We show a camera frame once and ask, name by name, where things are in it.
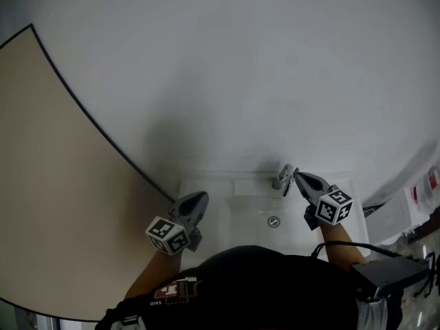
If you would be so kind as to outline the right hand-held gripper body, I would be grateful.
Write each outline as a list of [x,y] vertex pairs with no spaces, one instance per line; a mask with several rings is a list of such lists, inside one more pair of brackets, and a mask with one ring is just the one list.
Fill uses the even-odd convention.
[[310,230],[315,230],[320,222],[331,226],[345,220],[353,207],[354,198],[330,185],[325,179],[311,174],[298,172],[295,178],[300,194],[308,202],[304,219]]

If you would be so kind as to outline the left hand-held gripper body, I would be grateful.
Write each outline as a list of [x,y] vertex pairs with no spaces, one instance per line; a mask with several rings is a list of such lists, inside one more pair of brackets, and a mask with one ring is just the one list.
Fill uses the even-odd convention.
[[184,249],[195,252],[202,240],[198,228],[209,203],[205,191],[194,192],[178,199],[165,217],[156,216],[145,234],[152,246],[167,255]]

